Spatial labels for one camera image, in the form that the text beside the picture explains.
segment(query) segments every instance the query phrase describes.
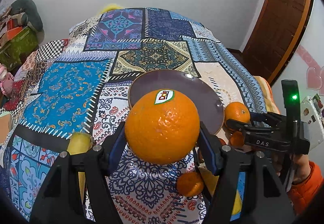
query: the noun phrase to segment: patchwork bedspread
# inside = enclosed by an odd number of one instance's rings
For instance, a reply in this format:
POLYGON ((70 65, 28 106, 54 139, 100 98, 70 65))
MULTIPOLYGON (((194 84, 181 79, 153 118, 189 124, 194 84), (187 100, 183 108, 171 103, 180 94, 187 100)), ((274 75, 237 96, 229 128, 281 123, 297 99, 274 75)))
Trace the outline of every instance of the patchwork bedspread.
MULTIPOLYGON (((73 132, 97 144, 128 112, 128 89, 140 74, 179 70, 206 82, 226 106, 244 103, 266 112, 258 82, 202 24, 157 8, 119 9, 75 25, 69 40, 33 52, 15 76, 10 111, 14 128, 0 150, 0 186, 29 219, 38 191, 73 132)), ((227 142, 226 132, 218 134, 227 142)), ((140 160, 126 146, 108 187, 124 223, 201 223, 202 196, 182 197, 177 177, 194 170, 193 154, 169 165, 140 160)), ((244 192, 240 174, 238 189, 244 192)), ((94 220, 86 194, 85 212, 94 220)))

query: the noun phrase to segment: green cloth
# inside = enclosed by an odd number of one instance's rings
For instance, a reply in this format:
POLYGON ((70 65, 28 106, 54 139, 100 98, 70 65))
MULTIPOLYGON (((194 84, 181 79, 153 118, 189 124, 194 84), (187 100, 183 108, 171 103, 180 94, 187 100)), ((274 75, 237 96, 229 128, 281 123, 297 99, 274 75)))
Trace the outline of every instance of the green cloth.
POLYGON ((10 15, 16 15, 25 12, 27 15, 27 25, 35 32, 43 29, 43 22, 37 12, 37 8, 33 0, 16 0, 11 5, 10 15))

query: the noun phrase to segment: orange jacket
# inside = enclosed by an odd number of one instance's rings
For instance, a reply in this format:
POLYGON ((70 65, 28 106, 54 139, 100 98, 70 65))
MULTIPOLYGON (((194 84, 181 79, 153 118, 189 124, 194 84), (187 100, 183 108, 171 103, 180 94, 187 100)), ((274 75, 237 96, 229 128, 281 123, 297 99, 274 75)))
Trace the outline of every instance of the orange jacket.
POLYGON ((303 182, 292 185, 288 192, 296 214, 300 214, 306 208, 323 180, 320 167, 311 161, 309 161, 309 165, 311 168, 310 175, 303 182))

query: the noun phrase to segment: checkered pattern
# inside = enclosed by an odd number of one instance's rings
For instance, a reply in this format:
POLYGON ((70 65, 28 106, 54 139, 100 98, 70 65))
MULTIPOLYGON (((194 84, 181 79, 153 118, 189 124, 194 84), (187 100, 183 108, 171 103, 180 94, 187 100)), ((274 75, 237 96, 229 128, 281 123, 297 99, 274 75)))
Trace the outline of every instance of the checkered pattern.
POLYGON ((35 62, 55 60, 59 55, 62 54, 65 47, 64 40, 51 41, 37 50, 35 62))
POLYGON ((18 122, 18 119, 19 119, 19 116, 21 114, 23 107, 24 107, 24 102, 19 101, 16 109, 14 109, 13 111, 10 111, 10 113, 12 114, 12 118, 14 119, 14 124, 16 124, 18 122))

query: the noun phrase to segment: stuffed toy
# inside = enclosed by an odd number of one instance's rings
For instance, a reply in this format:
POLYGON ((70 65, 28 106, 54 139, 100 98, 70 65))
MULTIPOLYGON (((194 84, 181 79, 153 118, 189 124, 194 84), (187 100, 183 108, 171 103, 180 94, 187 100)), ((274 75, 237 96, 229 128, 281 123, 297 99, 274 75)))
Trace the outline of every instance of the stuffed toy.
POLYGON ((7 72, 6 66, 0 65, 0 88, 3 95, 10 98, 12 87, 14 85, 14 76, 7 72))

